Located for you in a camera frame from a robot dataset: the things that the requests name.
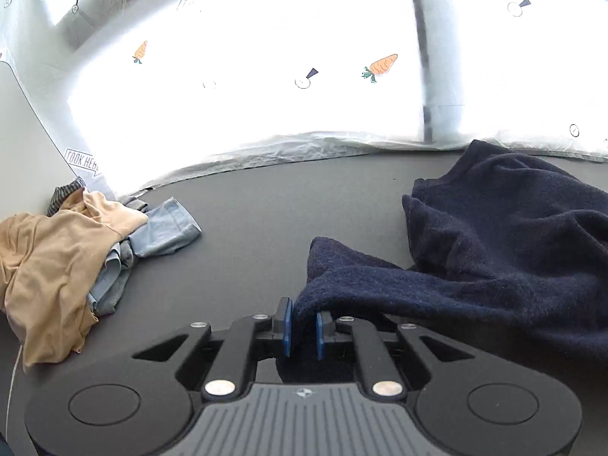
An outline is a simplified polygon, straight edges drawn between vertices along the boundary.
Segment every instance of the dark blue fleece cloth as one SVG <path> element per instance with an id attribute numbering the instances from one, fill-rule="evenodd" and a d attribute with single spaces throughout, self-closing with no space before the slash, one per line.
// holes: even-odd
<path id="1" fill-rule="evenodd" d="M 402 204 L 415 262 L 407 271 L 332 239 L 312 242 L 294 356 L 298 342 L 308 346 L 282 375 L 311 365 L 323 309 L 501 323 L 608 359 L 608 194 L 539 158 L 473 141 Z"/>

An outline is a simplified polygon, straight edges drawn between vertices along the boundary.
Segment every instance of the cable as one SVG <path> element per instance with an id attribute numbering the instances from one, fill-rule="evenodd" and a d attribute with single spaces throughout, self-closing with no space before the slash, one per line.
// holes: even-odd
<path id="1" fill-rule="evenodd" d="M 17 358 L 14 361 L 13 375 L 10 378 L 10 389 L 8 390 L 8 403 L 6 404 L 6 426 L 4 428 L 4 438 L 6 439 L 7 443 L 8 443 L 8 413 L 10 412 L 10 398 L 13 396 L 14 377 L 17 373 L 17 365 L 19 365 L 19 359 L 21 358 L 22 350 L 23 350 L 23 345 L 19 345 L 19 353 L 17 353 Z"/>

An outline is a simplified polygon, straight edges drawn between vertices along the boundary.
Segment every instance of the white fabric wall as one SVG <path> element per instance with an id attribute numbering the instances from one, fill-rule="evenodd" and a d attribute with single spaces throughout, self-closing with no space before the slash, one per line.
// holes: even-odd
<path id="1" fill-rule="evenodd" d="M 55 187 L 74 180 L 7 63 L 0 63 L 0 220 L 46 214 Z"/>
<path id="2" fill-rule="evenodd" d="M 608 0 L 523 1 L 11 0 L 0 59 L 107 194 L 473 138 L 607 160 Z"/>

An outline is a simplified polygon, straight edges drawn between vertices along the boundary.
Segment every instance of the gray fabric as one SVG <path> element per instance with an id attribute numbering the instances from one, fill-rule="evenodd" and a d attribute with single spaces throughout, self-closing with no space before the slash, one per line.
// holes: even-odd
<path id="1" fill-rule="evenodd" d="M 56 187 L 49 203 L 49 208 L 46 210 L 46 215 L 51 217 L 53 214 L 56 214 L 69 195 L 82 187 L 86 187 L 86 184 L 81 177 L 76 178 L 71 184 Z"/>
<path id="2" fill-rule="evenodd" d="M 142 211 L 145 213 L 148 211 L 148 203 L 136 198 L 133 195 L 125 195 L 118 199 L 118 201 L 128 207 L 129 209 L 135 209 L 136 211 Z"/>
<path id="3" fill-rule="evenodd" d="M 95 308 L 95 315 L 102 317 L 104 315 L 113 314 L 116 312 L 116 305 L 122 298 L 125 290 L 125 285 L 131 274 L 131 269 L 138 261 L 138 257 L 133 254 L 131 243 L 128 239 L 120 242 L 120 273 L 114 280 L 112 286 L 103 294 Z"/>
<path id="4" fill-rule="evenodd" d="M 168 255 L 201 234 L 194 218 L 173 197 L 147 215 L 148 222 L 129 235 L 133 252 L 139 257 Z"/>

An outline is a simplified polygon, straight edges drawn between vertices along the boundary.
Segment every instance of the light blue fabric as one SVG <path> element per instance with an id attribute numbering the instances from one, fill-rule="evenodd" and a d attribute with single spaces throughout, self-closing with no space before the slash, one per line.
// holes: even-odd
<path id="1" fill-rule="evenodd" d="M 201 234 L 194 218 L 173 197 L 146 215 L 148 222 L 129 235 L 133 252 L 139 257 L 168 255 Z"/>
<path id="2" fill-rule="evenodd" d="M 93 283 L 93 286 L 89 290 L 89 294 L 86 297 L 86 301 L 89 304 L 90 309 L 95 312 L 97 309 L 98 302 L 107 293 L 110 287 L 116 281 L 120 274 L 120 243 L 115 243 L 108 252 L 101 271 Z"/>
<path id="3" fill-rule="evenodd" d="M 131 275 L 131 269 L 137 261 L 138 257 L 133 254 L 130 241 L 126 239 L 120 242 L 120 274 L 107 293 L 99 300 L 99 303 L 97 303 L 97 308 L 95 310 L 96 316 L 102 317 L 116 312 L 116 305 L 122 298 L 125 285 Z"/>

